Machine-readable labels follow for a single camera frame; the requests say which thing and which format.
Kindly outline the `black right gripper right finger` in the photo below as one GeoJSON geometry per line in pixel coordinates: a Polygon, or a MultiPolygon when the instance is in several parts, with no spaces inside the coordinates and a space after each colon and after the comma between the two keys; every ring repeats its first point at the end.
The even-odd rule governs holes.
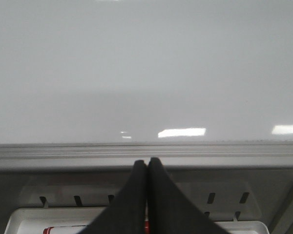
{"type": "Polygon", "coordinates": [[[193,205],[171,180],[160,159],[148,164],[148,219],[151,234],[223,234],[225,230],[193,205]]]}

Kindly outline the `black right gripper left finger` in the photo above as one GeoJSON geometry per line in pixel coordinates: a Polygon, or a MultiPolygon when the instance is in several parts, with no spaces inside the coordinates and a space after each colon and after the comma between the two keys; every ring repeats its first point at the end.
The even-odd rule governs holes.
{"type": "Polygon", "coordinates": [[[147,166],[134,162],[124,187],[81,234],[144,234],[147,202],[147,166]]]}

